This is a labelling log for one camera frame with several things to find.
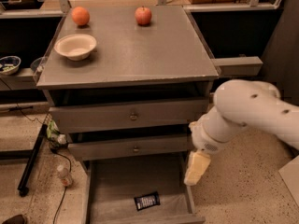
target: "table top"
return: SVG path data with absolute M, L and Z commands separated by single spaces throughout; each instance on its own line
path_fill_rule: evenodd
M 97 40 L 79 62 L 50 52 L 39 89 L 99 88 L 151 83 L 213 80 L 218 73 L 181 6 L 149 7 L 151 24 L 139 26 L 136 7 L 91 7 L 87 26 L 67 14 L 57 39 L 72 34 Z

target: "speckled concrete floor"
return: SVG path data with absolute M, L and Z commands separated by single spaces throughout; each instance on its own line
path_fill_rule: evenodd
M 46 105 L 23 110 L 30 118 L 43 121 Z M 32 148 L 41 124 L 20 111 L 0 113 L 0 150 Z M 59 150 L 72 163 L 74 185 L 66 190 L 55 223 L 81 223 L 86 175 L 67 149 Z M 192 187 L 197 214 L 206 223 L 299 223 L 299 208 L 278 170 L 292 159 L 290 151 L 274 135 L 254 129 L 240 134 L 212 163 L 201 181 Z M 0 162 L 0 223 L 19 213 L 29 224 L 53 223 L 64 187 L 56 177 L 59 164 L 68 160 L 53 154 L 43 142 L 27 183 L 29 193 L 20 197 L 17 187 L 24 161 Z

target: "white bowl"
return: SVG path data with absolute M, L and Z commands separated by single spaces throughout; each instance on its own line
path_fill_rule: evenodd
M 95 47 L 95 38 L 84 34 L 67 35 L 59 39 L 54 46 L 57 53 L 72 61 L 87 58 Z
M 21 58 L 17 56 L 6 56 L 0 59 L 0 74 L 11 75 L 19 70 Z

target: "white robotic arm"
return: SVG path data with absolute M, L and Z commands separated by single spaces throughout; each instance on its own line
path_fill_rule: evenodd
M 210 164 L 209 155 L 224 149 L 249 126 L 299 150 L 299 107 L 281 101 L 270 83 L 230 80 L 216 89 L 214 107 L 189 125 L 197 151 L 189 156 L 185 184 L 195 185 Z

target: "bottle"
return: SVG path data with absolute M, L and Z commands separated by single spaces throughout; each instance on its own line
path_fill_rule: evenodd
M 73 178 L 72 178 L 71 174 L 69 173 L 69 171 L 66 168 L 64 168 L 63 165 L 59 165 L 57 167 L 57 176 L 62 181 L 62 184 L 65 187 L 69 187 L 72 185 Z

